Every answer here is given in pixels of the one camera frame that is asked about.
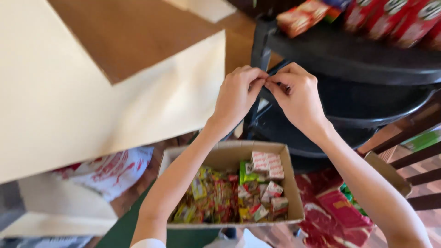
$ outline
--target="black plastic shelf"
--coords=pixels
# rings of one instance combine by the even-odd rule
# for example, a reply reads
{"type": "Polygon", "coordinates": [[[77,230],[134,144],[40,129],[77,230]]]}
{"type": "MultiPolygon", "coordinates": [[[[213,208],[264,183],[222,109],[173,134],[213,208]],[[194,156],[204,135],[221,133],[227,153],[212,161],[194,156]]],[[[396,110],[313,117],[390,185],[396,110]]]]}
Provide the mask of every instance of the black plastic shelf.
{"type": "MultiPolygon", "coordinates": [[[[250,127],[257,139],[285,143],[292,155],[307,158],[327,158],[326,154],[299,129],[291,124],[284,114],[268,109],[250,127]]],[[[356,149],[366,143],[378,128],[336,128],[337,132],[352,148],[356,149]]]]}
{"type": "MultiPolygon", "coordinates": [[[[258,20],[256,29],[265,25],[276,29],[274,21],[263,19],[258,20]]],[[[273,32],[266,46],[306,69],[348,81],[383,85],[441,83],[441,52],[387,46],[327,23],[318,23],[293,39],[273,32]]]]}
{"type": "MultiPolygon", "coordinates": [[[[281,62],[270,69],[269,74],[275,74],[287,63],[281,62]]],[[[431,85],[373,85],[311,73],[318,79],[318,92],[326,117],[336,127],[374,128],[392,123],[419,109],[434,92],[431,85]]],[[[259,96],[282,111],[266,88],[259,96]]]]}

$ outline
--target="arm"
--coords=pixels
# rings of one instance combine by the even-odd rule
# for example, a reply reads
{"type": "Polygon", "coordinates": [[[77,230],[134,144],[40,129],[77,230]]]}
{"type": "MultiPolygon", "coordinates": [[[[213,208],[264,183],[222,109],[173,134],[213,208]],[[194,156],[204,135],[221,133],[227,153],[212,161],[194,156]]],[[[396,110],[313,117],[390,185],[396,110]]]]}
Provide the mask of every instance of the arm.
{"type": "Polygon", "coordinates": [[[213,146],[248,113],[268,74],[245,66],[227,75],[214,114],[194,142],[156,180],[139,209],[131,246],[147,238],[167,240],[167,220],[213,146]]]}
{"type": "Polygon", "coordinates": [[[383,231],[389,247],[431,247],[426,228],[407,200],[326,119],[313,75],[291,63],[268,78],[265,87],[290,122],[328,155],[360,206],[383,231]]]}

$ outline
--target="wooden chair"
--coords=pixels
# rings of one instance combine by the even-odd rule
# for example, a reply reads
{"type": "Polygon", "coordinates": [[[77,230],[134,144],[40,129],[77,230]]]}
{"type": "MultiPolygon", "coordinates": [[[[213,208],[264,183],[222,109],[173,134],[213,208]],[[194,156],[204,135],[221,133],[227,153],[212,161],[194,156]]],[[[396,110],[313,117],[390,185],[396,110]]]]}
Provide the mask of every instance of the wooden chair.
{"type": "MultiPolygon", "coordinates": [[[[400,134],[377,145],[372,151],[376,154],[380,154],[426,130],[439,126],[441,124],[441,91],[438,91],[417,113],[406,117],[406,120],[412,125],[405,128],[400,134]]],[[[398,159],[392,162],[391,165],[395,169],[401,169],[438,154],[441,154],[441,142],[398,159]]],[[[406,178],[406,180],[410,182],[412,186],[441,180],[441,168],[406,178]]],[[[415,210],[437,209],[441,208],[441,193],[418,196],[410,198],[408,201],[415,210]]]]}

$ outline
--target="brown cardboard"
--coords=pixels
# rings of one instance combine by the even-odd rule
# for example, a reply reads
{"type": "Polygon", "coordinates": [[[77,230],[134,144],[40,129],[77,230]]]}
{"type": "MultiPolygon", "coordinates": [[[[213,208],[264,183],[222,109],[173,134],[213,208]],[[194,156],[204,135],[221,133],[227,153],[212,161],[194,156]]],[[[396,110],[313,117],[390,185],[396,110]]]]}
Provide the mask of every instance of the brown cardboard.
{"type": "MultiPolygon", "coordinates": [[[[167,169],[185,149],[185,147],[169,148],[164,151],[161,165],[159,167],[158,177],[167,169]]],[[[285,179],[280,185],[284,188],[284,196],[288,199],[288,220],[279,222],[264,223],[226,223],[226,224],[167,224],[167,228],[222,228],[222,227],[252,227],[275,224],[295,224],[303,221],[305,214],[299,195],[299,189],[294,179],[294,171],[291,165],[291,156],[288,147],[281,143],[250,141],[250,140],[232,140],[219,142],[208,154],[203,165],[217,170],[238,169],[240,161],[250,160],[252,151],[270,152],[280,155],[282,166],[285,173],[285,179]]]]}
{"type": "Polygon", "coordinates": [[[392,184],[402,196],[408,197],[410,195],[412,192],[412,185],[400,176],[390,164],[384,162],[372,151],[366,154],[364,160],[378,171],[378,173],[380,173],[390,184],[392,184]]]}

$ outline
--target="right hand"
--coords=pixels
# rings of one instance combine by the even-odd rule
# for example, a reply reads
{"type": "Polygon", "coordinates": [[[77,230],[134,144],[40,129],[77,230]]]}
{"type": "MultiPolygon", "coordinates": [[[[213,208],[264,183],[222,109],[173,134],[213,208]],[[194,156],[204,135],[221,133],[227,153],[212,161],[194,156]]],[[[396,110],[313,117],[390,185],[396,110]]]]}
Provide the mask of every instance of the right hand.
{"type": "Polygon", "coordinates": [[[267,79],[271,91],[288,120],[317,143],[332,124],[326,119],[317,90],[317,78],[296,63],[280,69],[267,79]]]}

